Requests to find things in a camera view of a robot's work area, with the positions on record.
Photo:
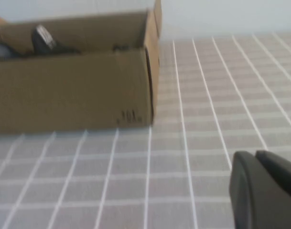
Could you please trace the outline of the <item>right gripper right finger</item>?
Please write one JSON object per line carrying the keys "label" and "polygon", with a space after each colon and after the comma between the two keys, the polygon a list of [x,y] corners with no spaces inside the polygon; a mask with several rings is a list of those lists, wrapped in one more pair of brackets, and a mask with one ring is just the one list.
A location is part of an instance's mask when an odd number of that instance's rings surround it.
{"label": "right gripper right finger", "polygon": [[289,160],[265,150],[258,150],[255,157],[283,190],[291,190]]}

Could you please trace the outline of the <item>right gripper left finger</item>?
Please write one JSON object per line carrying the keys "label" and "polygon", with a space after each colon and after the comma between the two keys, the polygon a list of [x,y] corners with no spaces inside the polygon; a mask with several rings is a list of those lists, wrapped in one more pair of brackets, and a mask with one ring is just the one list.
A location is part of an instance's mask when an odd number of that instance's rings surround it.
{"label": "right gripper left finger", "polygon": [[229,195],[237,229],[291,229],[291,190],[283,190],[256,154],[233,156]]}

